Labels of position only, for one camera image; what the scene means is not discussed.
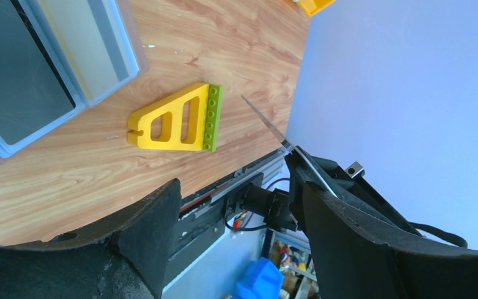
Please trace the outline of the pink leather card holder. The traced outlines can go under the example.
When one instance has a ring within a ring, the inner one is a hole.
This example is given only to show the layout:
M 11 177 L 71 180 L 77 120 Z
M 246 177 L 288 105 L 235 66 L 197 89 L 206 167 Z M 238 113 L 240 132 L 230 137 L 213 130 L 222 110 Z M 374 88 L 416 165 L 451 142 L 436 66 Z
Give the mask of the pink leather card holder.
M 129 1 L 0 1 L 0 165 L 148 68 Z

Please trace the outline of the yellow plastic bin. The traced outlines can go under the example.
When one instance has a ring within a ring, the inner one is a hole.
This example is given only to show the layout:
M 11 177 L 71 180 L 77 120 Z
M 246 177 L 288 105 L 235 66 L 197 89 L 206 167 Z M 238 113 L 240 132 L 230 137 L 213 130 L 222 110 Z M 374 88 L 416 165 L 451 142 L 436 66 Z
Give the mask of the yellow plastic bin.
M 293 0 L 293 2 L 296 3 L 307 16 L 312 17 L 330 6 L 335 0 Z

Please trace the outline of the blue plastic object below table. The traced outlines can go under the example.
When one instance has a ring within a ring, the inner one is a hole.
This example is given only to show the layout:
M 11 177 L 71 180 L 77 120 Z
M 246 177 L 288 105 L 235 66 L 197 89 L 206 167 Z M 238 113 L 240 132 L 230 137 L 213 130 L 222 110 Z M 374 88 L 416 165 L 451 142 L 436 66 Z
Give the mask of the blue plastic object below table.
M 232 298 L 277 299 L 284 276 L 275 264 L 264 257 L 252 261 L 235 284 Z

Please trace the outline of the yellow triangular toy block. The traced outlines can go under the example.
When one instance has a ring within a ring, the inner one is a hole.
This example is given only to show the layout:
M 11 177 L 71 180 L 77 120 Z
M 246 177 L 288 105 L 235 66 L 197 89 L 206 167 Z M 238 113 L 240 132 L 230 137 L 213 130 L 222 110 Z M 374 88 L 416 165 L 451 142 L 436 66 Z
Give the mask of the yellow triangular toy block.
M 209 89 L 193 83 L 131 113 L 127 142 L 144 150 L 203 150 Z

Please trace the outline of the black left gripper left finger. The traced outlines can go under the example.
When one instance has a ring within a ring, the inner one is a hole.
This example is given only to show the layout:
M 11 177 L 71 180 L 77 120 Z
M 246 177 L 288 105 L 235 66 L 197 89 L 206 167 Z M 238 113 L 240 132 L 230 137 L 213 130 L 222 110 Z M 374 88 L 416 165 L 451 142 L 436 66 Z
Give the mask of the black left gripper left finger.
M 0 245 L 0 298 L 160 298 L 180 181 L 48 242 Z

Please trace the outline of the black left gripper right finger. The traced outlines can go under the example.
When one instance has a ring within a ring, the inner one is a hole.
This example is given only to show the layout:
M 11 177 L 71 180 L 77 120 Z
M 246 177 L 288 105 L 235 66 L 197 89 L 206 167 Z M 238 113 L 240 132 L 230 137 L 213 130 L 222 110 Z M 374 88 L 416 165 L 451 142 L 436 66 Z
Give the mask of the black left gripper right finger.
M 407 221 L 361 174 L 294 147 L 291 215 L 309 241 L 322 298 L 478 298 L 478 250 Z

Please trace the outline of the green toy brick strip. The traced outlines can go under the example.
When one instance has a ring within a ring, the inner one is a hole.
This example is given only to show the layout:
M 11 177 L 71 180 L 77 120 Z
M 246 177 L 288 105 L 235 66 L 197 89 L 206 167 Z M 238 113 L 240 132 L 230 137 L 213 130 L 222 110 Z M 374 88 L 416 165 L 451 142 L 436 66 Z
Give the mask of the green toy brick strip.
M 203 141 L 203 149 L 209 152 L 215 152 L 217 149 L 222 98 L 223 87 L 221 85 L 210 84 Z

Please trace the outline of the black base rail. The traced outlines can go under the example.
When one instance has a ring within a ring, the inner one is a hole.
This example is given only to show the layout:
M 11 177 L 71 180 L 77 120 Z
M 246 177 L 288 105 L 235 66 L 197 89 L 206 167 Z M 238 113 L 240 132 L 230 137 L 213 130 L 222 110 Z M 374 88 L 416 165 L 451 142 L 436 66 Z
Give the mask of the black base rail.
M 228 232 L 225 220 L 242 212 L 241 193 L 267 186 L 281 173 L 284 150 L 274 150 L 185 197 L 166 264 L 164 289 Z

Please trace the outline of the black credit card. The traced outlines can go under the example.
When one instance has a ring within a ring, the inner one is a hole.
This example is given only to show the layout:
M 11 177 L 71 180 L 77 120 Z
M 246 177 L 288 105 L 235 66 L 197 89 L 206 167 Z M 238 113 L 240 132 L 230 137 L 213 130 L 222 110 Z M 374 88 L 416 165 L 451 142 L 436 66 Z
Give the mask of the black credit card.
M 313 165 L 312 160 L 305 155 L 304 150 L 302 150 L 300 147 L 297 147 L 292 142 L 290 142 L 286 138 L 286 136 L 274 124 L 272 124 L 272 122 L 259 109 L 257 109 L 257 107 L 255 107 L 253 103 L 249 101 L 249 99 L 246 98 L 246 96 L 241 95 L 241 98 L 258 115 L 260 120 L 269 129 L 269 131 L 275 136 L 275 138 L 282 144 L 282 146 L 289 152 L 292 152 L 292 151 L 297 152 L 297 154 L 301 156 L 304 162 L 312 169 L 312 172 L 314 173 L 315 177 L 320 181 L 320 185 L 326 188 L 334 197 L 338 198 L 337 194 L 327 184 L 323 176 L 319 173 L 319 171 Z

